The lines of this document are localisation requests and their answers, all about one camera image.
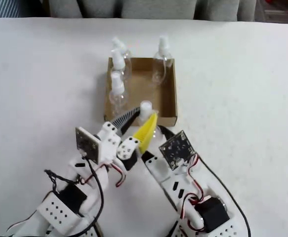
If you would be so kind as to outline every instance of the gray couch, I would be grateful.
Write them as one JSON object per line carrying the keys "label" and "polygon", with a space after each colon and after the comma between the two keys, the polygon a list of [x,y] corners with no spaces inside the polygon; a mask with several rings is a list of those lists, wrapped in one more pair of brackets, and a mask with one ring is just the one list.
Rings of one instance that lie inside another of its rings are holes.
{"label": "gray couch", "polygon": [[256,0],[49,0],[53,17],[253,21]]}

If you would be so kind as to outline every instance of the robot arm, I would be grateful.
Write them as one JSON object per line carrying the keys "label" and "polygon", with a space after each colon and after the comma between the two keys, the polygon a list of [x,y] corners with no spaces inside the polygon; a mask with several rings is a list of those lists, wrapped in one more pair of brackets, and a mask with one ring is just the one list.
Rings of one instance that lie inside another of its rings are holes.
{"label": "robot arm", "polygon": [[[121,142],[120,136],[138,115],[139,108],[136,108],[106,122],[96,135],[76,128],[77,149],[82,158],[69,162],[65,180],[70,182],[59,183],[14,236],[102,236],[96,221],[103,208],[103,191],[108,187],[108,168],[122,174],[116,184],[119,186],[137,158],[142,157],[178,211],[178,221],[169,237],[249,237],[250,229],[244,213],[220,179],[194,151],[183,131],[175,135],[160,126],[167,140],[160,146],[161,157],[149,152],[142,155],[146,150],[142,145],[147,144],[145,136],[135,134]],[[156,121],[150,128],[155,128]]]}

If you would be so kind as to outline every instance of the white table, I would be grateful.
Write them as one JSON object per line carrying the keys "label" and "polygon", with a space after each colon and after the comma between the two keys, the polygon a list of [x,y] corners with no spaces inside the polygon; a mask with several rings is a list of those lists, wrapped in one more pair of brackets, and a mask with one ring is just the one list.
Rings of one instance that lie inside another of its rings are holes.
{"label": "white table", "polygon": [[[111,38],[151,57],[169,35],[179,119],[252,236],[288,236],[288,25],[189,20],[0,19],[0,234],[38,206],[103,122]],[[106,237],[163,236],[176,218],[142,162],[105,192]]]}

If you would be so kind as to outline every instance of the brown cardboard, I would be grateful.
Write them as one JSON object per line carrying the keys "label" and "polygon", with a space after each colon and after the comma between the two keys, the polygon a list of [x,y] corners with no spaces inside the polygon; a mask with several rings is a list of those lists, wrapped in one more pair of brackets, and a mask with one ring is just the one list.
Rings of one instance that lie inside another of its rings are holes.
{"label": "brown cardboard", "polygon": [[[167,127],[174,126],[178,118],[174,59],[171,68],[167,71],[164,83],[157,88],[151,86],[152,64],[152,58],[132,58],[132,78],[129,80],[129,84],[126,85],[129,95],[127,107],[130,110],[138,107],[143,100],[149,100],[153,104],[153,109],[159,111],[157,123]],[[111,91],[110,70],[112,66],[112,58],[109,58],[105,95],[105,121],[113,119],[109,100]]]}

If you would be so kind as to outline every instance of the bottle cap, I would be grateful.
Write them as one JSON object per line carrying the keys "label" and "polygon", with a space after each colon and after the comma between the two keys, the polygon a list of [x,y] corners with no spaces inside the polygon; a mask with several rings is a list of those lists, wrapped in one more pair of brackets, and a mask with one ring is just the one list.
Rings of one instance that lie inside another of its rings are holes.
{"label": "bottle cap", "polygon": [[160,36],[159,38],[159,54],[166,55],[169,53],[170,45],[167,36]]}
{"label": "bottle cap", "polygon": [[112,50],[112,59],[115,70],[121,70],[125,67],[124,58],[117,49]]}
{"label": "bottle cap", "polygon": [[124,93],[124,83],[121,78],[121,74],[119,72],[111,72],[112,79],[112,93],[114,95],[119,95]]}
{"label": "bottle cap", "polygon": [[127,51],[126,45],[122,41],[120,41],[117,37],[114,37],[112,39],[112,43],[113,43],[113,47],[115,49],[118,49],[121,54],[125,54],[126,53],[126,51]]}
{"label": "bottle cap", "polygon": [[142,122],[145,122],[149,119],[150,115],[153,113],[153,105],[152,102],[148,100],[144,100],[140,103],[140,114],[139,119]]}

